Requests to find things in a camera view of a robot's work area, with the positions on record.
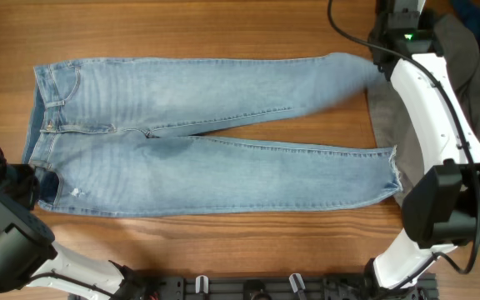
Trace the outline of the light blue denim jeans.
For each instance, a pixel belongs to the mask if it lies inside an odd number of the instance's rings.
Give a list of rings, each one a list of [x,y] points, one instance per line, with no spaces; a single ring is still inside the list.
[[[378,81],[334,52],[280,60],[95,57],[39,65],[22,159],[55,213],[330,211],[402,190],[394,147],[221,137],[329,108]]]

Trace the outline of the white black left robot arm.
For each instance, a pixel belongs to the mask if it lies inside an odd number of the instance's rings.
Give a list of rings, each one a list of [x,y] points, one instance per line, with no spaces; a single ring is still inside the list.
[[[84,257],[56,242],[31,212],[37,191],[33,169],[9,164],[0,148],[0,293],[53,288],[71,299],[142,299],[144,284],[129,267]]]

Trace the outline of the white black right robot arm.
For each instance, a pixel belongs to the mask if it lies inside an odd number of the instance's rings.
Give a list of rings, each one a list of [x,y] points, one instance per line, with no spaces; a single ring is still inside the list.
[[[367,91],[378,146],[392,149],[402,231],[366,266],[372,297],[399,294],[439,258],[480,247],[480,45],[453,15],[377,15]]]

